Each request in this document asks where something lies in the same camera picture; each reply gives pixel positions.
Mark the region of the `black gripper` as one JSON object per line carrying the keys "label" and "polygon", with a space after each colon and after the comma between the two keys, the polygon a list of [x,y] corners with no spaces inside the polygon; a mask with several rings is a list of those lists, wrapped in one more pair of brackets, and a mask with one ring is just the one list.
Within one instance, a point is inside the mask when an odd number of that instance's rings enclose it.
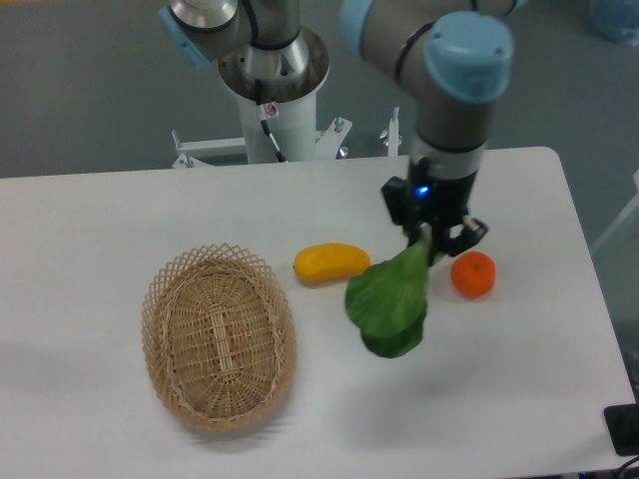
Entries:
{"label": "black gripper", "polygon": [[421,158],[409,162],[407,181],[394,176],[381,187],[390,219],[402,228],[409,244],[418,241],[421,224],[430,225],[430,265],[470,250],[489,232],[486,223],[469,216],[475,177],[476,173],[452,180],[437,178],[430,161]]}

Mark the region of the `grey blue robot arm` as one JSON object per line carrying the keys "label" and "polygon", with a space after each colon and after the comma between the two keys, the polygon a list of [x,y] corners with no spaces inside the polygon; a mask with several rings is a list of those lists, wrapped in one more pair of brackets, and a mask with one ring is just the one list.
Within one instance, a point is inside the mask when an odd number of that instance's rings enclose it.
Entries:
{"label": "grey blue robot arm", "polygon": [[[417,103],[405,178],[382,188],[391,220],[410,242],[429,233],[429,258],[476,246],[487,225],[468,200],[506,91],[514,54],[503,18],[513,1],[345,1],[338,24],[348,46]],[[252,163],[320,155],[311,101],[328,73],[323,40],[301,21],[297,1],[168,1],[169,37],[196,67],[216,64],[243,108]]]}

